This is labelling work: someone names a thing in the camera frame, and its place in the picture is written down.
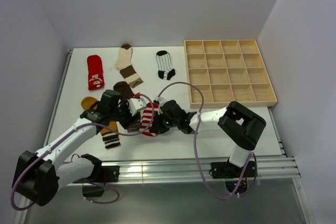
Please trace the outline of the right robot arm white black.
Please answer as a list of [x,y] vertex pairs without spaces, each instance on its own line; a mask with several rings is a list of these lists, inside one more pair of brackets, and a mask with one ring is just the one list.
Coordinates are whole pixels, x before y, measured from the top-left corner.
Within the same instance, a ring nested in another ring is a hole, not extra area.
[[227,164],[234,177],[245,171],[245,162],[255,149],[266,121],[239,102],[232,101],[225,108],[209,112],[186,112],[174,100],[164,103],[154,116],[151,133],[164,134],[177,128],[184,134],[222,130],[235,143]]

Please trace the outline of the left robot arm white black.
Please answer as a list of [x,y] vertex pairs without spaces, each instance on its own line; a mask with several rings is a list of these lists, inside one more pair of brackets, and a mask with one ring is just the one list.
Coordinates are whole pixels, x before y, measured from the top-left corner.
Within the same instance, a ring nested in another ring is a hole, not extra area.
[[103,186],[107,175],[100,159],[83,154],[69,164],[65,164],[65,160],[87,140],[107,129],[110,122],[128,127],[144,106],[138,96],[124,99],[119,92],[107,90],[60,137],[35,152],[23,152],[18,158],[12,183],[11,206],[24,210],[15,204],[16,193],[32,204],[44,206],[61,188],[78,180]]

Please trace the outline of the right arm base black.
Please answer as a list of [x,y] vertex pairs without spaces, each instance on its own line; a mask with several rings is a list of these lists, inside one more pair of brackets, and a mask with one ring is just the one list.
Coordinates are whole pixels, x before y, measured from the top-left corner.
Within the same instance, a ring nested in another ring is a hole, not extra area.
[[253,185],[253,182],[256,181],[258,176],[256,159],[254,161],[248,161],[247,167],[243,173],[243,178],[238,184],[242,171],[243,167],[237,167],[229,161],[225,161],[212,162],[208,173],[212,179],[230,179],[230,181],[225,182],[226,189],[228,192],[232,193],[238,185],[235,194],[240,195],[245,193],[249,187]]

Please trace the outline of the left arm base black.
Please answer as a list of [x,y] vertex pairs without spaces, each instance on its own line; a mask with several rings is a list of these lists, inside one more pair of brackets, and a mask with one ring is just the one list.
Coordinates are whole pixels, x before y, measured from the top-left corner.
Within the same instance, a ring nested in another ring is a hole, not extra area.
[[[103,184],[107,186],[107,183],[118,182],[120,174],[120,166],[102,166],[100,171],[93,177],[89,178],[88,181],[95,184]],[[103,196],[107,190],[113,191],[112,189],[106,189],[104,187],[99,187],[97,185],[90,184],[89,186],[82,186],[82,195],[85,199],[100,198]]]

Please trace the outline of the red white striped sock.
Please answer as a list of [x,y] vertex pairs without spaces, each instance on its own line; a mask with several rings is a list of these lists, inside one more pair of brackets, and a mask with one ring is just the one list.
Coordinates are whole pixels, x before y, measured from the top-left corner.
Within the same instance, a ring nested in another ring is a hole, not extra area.
[[156,115],[159,110],[159,106],[154,102],[153,106],[151,103],[148,103],[146,105],[146,108],[144,109],[141,117],[140,122],[140,128],[139,131],[143,132],[143,135],[149,136],[149,137],[157,137],[156,133],[151,133],[150,129],[152,127],[152,123],[150,122],[151,117],[153,115]]

